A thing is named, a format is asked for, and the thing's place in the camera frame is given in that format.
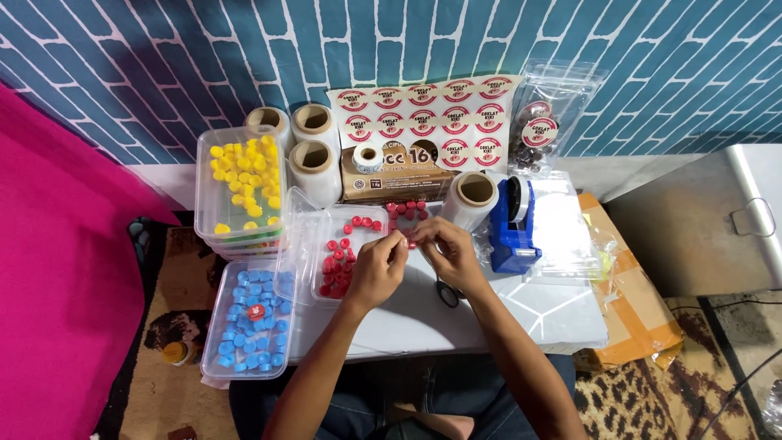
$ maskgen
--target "sticker sheet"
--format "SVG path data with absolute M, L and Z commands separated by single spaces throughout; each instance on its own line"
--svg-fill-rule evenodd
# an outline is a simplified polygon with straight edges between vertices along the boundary
M 404 87 L 327 92 L 342 148 L 361 142 L 405 148 L 421 139 L 437 147 L 436 164 L 450 171 L 505 173 L 513 95 L 519 75 L 484 75 Z

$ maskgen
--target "tape roll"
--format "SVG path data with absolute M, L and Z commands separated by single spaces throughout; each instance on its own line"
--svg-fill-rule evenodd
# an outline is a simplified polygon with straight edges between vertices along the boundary
M 374 174 L 383 166 L 383 150 L 373 143 L 362 142 L 353 150 L 353 165 L 361 174 Z
M 471 233 L 497 205 L 497 185 L 483 173 L 464 172 L 451 182 L 440 217 Z
M 271 125 L 277 130 L 280 146 L 285 151 L 285 157 L 287 158 L 293 147 L 296 145 L 296 140 L 293 138 L 293 131 L 291 129 L 291 121 L 288 118 L 288 114 L 280 109 L 274 107 L 258 107 L 255 110 L 249 112 L 245 118 L 245 126 L 252 127 L 253 125 Z M 257 135 L 262 135 L 262 132 L 250 129 L 251 132 Z
M 339 129 L 331 109 L 321 104 L 307 104 L 293 113 L 293 136 L 296 142 L 321 141 L 331 149 L 335 157 L 342 156 L 339 145 Z
M 529 209 L 529 185 L 525 179 L 512 176 L 508 179 L 508 221 L 519 223 Z
M 339 158 L 321 141 L 304 141 L 293 147 L 289 159 L 294 183 L 313 204 L 325 208 L 342 197 Z

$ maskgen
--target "blue brick wallpaper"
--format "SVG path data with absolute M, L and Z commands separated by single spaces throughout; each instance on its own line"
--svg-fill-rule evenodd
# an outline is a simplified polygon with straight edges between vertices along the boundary
M 782 142 L 782 0 L 0 0 L 0 80 L 122 164 L 256 106 L 528 58 L 611 71 L 569 156 Z

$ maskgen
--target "leopard print rug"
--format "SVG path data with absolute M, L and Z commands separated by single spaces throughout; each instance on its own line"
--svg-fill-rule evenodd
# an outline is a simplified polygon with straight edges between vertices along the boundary
M 203 342 L 225 261 L 192 228 L 152 232 L 142 274 L 149 312 L 96 428 L 100 438 L 232 440 L 228 393 L 200 384 L 198 365 L 168 366 L 171 341 Z M 579 373 L 576 407 L 591 438 L 698 438 L 736 380 L 695 299 L 669 303 L 686 332 L 666 370 L 650 359 L 603 373 Z M 760 438 L 741 395 L 705 438 Z

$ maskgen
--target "magenta cloth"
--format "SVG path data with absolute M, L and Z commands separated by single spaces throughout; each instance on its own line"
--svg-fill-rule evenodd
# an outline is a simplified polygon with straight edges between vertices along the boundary
M 0 438 L 86 440 L 144 309 L 127 225 L 178 221 L 1 85 L 0 189 Z

